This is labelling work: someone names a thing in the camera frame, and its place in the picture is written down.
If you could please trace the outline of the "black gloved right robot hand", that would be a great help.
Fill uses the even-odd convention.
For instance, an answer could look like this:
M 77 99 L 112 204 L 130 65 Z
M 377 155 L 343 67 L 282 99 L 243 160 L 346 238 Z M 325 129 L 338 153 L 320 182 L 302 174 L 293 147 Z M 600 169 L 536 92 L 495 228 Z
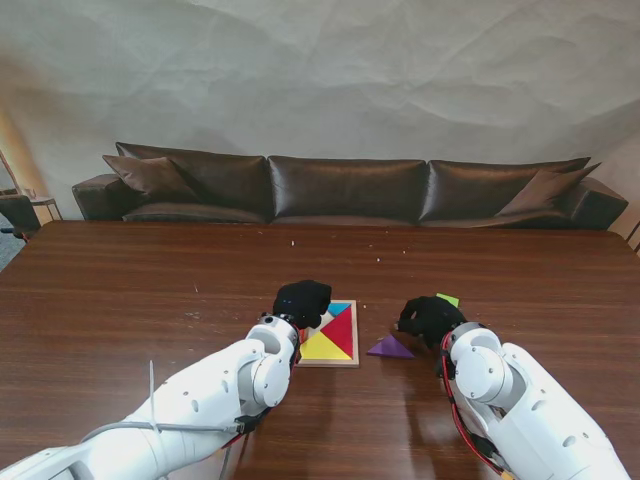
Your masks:
M 466 323 L 463 313 L 446 299 L 420 296 L 408 300 L 396 322 L 396 330 L 421 338 L 427 348 L 438 348 L 444 337 Z

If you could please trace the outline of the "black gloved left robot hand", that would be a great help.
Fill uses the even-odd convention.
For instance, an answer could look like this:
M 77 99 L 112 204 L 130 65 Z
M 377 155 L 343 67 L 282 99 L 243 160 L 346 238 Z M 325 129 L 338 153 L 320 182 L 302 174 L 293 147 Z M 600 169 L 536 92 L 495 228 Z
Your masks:
M 316 329 L 331 303 L 332 287 L 314 280 L 283 285 L 274 300 L 272 313 L 286 316 L 298 329 Z

